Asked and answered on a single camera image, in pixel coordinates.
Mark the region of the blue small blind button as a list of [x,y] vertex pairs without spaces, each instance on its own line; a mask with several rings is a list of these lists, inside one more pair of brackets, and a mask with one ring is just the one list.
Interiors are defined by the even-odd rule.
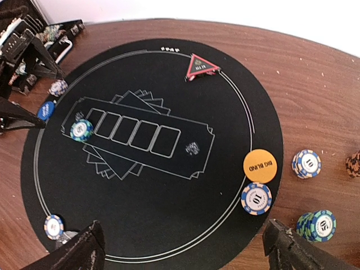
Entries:
[[38,110],[37,117],[42,121],[47,121],[54,113],[56,103],[54,101],[47,101],[41,105]]

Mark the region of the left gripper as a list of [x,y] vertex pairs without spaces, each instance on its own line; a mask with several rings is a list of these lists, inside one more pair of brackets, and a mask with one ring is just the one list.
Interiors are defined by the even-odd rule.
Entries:
[[28,74],[52,79],[63,79],[65,76],[30,29],[25,29],[20,36],[12,33],[1,48],[1,134],[19,129],[43,129],[46,126],[44,120],[5,99],[11,93],[8,83],[22,61]]

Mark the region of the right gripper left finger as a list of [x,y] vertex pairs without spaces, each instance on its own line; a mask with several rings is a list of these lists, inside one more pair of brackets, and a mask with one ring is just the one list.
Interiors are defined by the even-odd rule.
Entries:
[[24,267],[25,270],[94,269],[105,265],[105,239],[101,223],[94,220],[62,247]]

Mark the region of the red triangle marker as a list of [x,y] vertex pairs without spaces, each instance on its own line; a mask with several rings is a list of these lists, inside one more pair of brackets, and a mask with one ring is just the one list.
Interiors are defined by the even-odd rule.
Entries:
[[218,65],[192,53],[190,63],[185,75],[185,81],[191,82],[197,77],[203,77],[206,75],[215,75],[219,73],[221,68]]

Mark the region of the orange big blind button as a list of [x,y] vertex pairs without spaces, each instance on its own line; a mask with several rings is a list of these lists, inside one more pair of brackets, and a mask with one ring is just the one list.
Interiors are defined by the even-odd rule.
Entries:
[[249,152],[243,162],[246,177],[252,182],[268,183],[277,174],[277,161],[267,150],[255,149]]

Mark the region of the green fifty chip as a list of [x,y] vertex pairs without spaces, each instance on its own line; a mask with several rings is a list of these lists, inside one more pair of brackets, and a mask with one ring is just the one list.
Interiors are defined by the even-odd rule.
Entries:
[[87,119],[80,119],[72,124],[70,137],[78,142],[87,141],[93,134],[93,125]]

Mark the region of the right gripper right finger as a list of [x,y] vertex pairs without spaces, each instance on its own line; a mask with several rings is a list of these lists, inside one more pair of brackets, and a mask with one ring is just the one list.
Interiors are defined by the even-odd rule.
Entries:
[[262,236],[270,269],[357,269],[317,248],[277,219],[270,219]]

